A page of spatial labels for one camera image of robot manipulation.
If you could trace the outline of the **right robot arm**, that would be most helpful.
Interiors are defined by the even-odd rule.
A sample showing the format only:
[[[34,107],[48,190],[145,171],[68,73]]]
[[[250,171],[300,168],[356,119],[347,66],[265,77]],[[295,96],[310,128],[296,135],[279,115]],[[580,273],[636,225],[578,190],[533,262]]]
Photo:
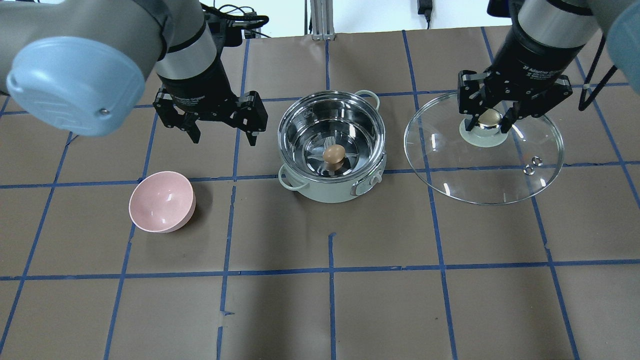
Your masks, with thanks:
[[[463,129],[482,127],[481,116],[502,101],[512,107],[498,121],[507,133],[516,121],[541,117],[569,98],[564,71],[596,31],[612,67],[592,91],[596,96],[616,71],[639,91],[639,2],[637,0],[490,0],[487,13],[509,18],[511,28],[490,66],[458,74],[458,110]]]

